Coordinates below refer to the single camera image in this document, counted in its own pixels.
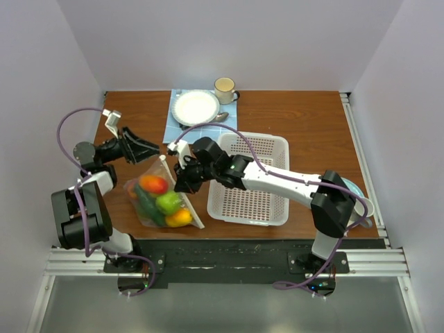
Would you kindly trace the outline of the clear zip top bag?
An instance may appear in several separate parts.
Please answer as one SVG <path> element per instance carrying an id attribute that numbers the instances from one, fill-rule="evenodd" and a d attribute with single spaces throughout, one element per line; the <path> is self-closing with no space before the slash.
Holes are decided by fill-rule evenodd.
<path id="1" fill-rule="evenodd" d="M 182 228 L 205 226 L 184 193 L 176 185 L 165 155 L 159 156 L 140 176 L 129 180 L 124 190 L 135 209 L 139 222 L 150 228 Z"/>

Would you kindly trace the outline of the red orange fake mango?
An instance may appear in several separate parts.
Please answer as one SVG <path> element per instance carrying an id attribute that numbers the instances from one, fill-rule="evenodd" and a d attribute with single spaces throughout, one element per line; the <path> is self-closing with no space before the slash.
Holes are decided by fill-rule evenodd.
<path id="1" fill-rule="evenodd" d="M 165 194 L 169 190 L 168 182 L 163 177 L 156 175 L 141 176 L 138 184 L 144 191 L 156 196 Z"/>

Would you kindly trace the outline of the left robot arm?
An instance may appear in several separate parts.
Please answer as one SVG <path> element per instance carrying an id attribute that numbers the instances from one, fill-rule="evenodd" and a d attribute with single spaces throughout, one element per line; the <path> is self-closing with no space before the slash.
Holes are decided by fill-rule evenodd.
<path id="1" fill-rule="evenodd" d="M 129 128 L 95 145 L 80 142 L 73 149 L 74 163 L 81 179 L 73 187 L 51 195 L 56 232 L 66 249 L 83 250 L 86 257 L 102 252 L 116 268 L 136 272 L 146 260 L 135 238 L 116 230 L 103 197 L 117 185 L 117 173 L 111 162 L 123 158 L 138 164 L 160 154 L 157 144 L 136 136 Z"/>

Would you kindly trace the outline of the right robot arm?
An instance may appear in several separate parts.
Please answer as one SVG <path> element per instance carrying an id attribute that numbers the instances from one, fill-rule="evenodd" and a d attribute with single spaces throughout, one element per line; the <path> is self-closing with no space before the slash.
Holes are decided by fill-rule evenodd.
<path id="1" fill-rule="evenodd" d="M 349 190 L 340 175 L 303 174 L 262 164 L 256 155 L 228 155 L 214 140 L 202 137 L 193 144 L 171 142 L 169 155 L 177 157 L 175 190 L 195 194 L 205 181 L 228 189 L 262 191 L 293 200 L 311 210 L 316 236 L 309 265 L 319 273 L 334 263 L 333 254 L 363 198 Z"/>

